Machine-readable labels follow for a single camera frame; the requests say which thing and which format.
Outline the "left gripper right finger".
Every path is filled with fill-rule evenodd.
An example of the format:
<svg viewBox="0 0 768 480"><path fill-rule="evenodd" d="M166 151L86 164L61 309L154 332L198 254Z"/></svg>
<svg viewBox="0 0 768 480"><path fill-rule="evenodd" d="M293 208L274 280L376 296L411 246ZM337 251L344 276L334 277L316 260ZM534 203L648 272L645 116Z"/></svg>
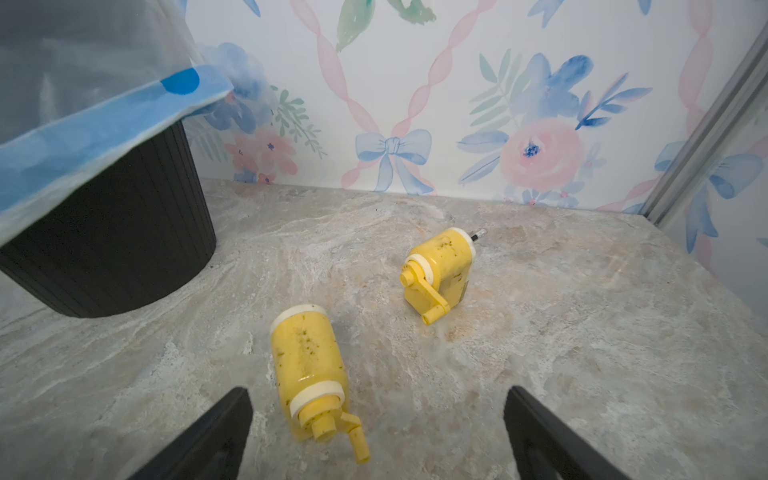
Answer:
<svg viewBox="0 0 768 480"><path fill-rule="evenodd" d="M628 479L521 386L509 390L503 419L522 479Z"/></svg>

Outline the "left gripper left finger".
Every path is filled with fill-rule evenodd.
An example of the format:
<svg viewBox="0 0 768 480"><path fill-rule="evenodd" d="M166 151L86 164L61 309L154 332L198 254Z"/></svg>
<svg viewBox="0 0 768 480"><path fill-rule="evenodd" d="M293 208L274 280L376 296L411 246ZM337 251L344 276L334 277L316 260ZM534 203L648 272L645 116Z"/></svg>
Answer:
<svg viewBox="0 0 768 480"><path fill-rule="evenodd" d="M237 478L252 416L248 390L233 388L132 477Z"/></svg>

